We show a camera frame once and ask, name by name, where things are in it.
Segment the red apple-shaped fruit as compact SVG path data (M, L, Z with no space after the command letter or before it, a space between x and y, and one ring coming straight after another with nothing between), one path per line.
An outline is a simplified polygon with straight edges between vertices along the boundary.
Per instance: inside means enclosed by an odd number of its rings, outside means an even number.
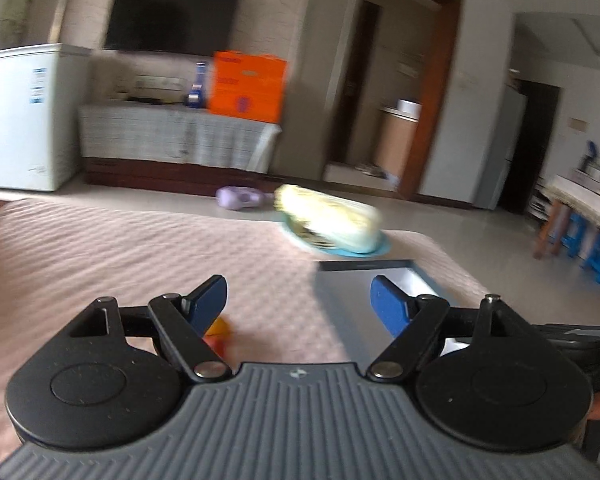
M206 335L204 342L222 360L226 359L226 340L222 335Z

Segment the yellow-orange round orange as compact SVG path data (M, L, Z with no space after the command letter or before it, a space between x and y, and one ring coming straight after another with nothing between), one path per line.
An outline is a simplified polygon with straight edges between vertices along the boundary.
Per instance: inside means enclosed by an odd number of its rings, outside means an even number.
M208 328L204 336L206 338L227 338L231 333L232 330L230 329L230 324L228 324L227 320L222 316L218 316Z

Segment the wooden kitchen cabinet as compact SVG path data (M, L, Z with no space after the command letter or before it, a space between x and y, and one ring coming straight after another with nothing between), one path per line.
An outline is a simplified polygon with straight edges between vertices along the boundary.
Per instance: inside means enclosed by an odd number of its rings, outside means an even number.
M373 163L385 174L400 180L411 151L418 119L394 108L381 112Z

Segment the grey white shallow box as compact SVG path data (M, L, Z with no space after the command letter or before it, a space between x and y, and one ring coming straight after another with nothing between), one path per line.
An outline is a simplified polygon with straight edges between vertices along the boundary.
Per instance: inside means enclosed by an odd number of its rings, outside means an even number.
M411 296L433 294L465 307L455 292L441 286L413 260L337 260L317 263L314 292L335 327L348 359L361 370L392 341L372 303L372 281L383 275Z

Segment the blue plastic stool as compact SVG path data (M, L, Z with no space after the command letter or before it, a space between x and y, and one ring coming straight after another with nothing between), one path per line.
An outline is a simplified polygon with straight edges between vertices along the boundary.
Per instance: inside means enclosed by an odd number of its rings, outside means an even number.
M567 232L560 241L562 246L567 249L569 258L580 256L584 247L585 235L590 226L592 226L592 223L580 214L573 212L568 217ZM594 274L595 281L600 284L600 229L594 236L593 244L582 260L581 269L591 271Z

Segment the napa cabbage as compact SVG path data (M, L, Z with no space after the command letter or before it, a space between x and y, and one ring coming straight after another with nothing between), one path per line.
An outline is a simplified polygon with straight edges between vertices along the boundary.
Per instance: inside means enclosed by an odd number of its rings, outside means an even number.
M283 226L304 244L335 254L369 255L384 244L381 214L370 205L283 184L274 192Z

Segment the purple detergent bottle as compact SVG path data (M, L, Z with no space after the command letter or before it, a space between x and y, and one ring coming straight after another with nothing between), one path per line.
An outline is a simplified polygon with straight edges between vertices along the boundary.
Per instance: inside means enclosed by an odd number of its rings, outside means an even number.
M215 199L221 208L238 211L270 206L274 194L246 186L223 186L216 191Z

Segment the dark wood TV cabinet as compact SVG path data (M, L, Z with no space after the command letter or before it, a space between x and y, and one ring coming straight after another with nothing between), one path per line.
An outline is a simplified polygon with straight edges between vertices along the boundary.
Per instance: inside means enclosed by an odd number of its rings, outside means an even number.
M91 157L84 159L84 179L89 184L113 188L198 196L215 196L215 192L223 186L245 186L274 192L282 184L279 179L267 174L232 168Z

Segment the pink quilted table cover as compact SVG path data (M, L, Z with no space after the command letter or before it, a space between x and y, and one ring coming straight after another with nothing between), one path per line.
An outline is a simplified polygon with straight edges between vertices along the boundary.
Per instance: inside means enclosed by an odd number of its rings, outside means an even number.
M288 338L338 336L349 359L246 363L232 370L201 331L228 298L212 276L193 296L139 307L94 300L15 374L16 427L38 430L0 464L0 479L463 479L483 452L442 434L398 386L364 376L388 332L372 281L436 285L411 260L267 264L245 311L285 315Z

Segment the wooden dining table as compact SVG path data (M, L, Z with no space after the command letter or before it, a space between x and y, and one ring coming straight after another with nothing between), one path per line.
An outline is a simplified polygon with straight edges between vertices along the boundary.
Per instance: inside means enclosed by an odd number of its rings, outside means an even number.
M555 176L544 184L543 194L550 200L550 212L535 241L532 252L535 259L542 259L549 247L552 255L558 254L559 237L567 232L567 214L580 214L600 230L600 191Z

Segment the white patterned cabinet cloth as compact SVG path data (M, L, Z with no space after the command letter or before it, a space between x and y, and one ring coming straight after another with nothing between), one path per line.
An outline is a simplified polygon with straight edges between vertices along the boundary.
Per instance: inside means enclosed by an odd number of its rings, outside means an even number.
M86 158L168 162L265 174L280 127L183 105L107 102L79 110Z

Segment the blue glass bottle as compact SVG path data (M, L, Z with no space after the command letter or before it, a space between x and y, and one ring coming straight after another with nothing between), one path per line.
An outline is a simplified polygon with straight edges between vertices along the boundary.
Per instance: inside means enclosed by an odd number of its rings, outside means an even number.
M195 78L190 86L184 100L184 104L190 108L206 107L206 79L208 64L206 61L196 63Z

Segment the silver refrigerator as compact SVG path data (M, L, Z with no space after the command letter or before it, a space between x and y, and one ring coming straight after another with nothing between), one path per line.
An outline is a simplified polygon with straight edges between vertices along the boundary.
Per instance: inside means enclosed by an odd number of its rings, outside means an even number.
M510 160L513 157L527 98L516 89L506 86L498 120L491 138L486 161L474 199L479 209L494 210L500 199Z

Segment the orange paper gift bag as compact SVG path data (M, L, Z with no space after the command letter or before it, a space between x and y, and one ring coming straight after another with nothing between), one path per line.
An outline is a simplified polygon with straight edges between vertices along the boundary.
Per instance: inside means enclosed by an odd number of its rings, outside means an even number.
M272 55L215 52L208 110L212 114L277 124L287 62Z

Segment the white chest freezer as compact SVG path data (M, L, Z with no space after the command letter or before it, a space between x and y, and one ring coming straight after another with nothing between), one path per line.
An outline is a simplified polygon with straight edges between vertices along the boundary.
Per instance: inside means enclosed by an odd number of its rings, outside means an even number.
M0 50L0 188L54 192L79 171L91 54L68 44Z

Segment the black wall television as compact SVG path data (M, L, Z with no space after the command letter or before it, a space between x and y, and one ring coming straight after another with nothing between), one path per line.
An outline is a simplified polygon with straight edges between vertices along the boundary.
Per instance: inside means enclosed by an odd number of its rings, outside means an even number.
M114 0L106 50L204 56L230 45L240 0Z

